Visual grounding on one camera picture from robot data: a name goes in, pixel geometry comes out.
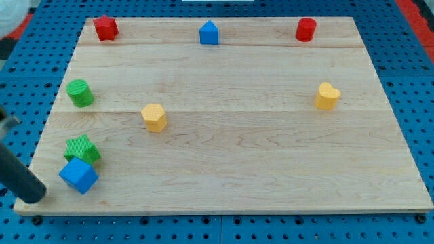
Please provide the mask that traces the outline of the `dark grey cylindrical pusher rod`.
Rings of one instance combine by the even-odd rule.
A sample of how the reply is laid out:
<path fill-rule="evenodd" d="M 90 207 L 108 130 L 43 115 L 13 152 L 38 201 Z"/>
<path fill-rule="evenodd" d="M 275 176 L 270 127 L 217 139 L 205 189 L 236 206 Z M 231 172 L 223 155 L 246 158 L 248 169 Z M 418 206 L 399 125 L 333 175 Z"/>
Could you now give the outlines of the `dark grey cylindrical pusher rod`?
<path fill-rule="evenodd" d="M 47 188 L 42 181 L 1 143 L 1 183 L 28 204 L 44 198 Z"/>

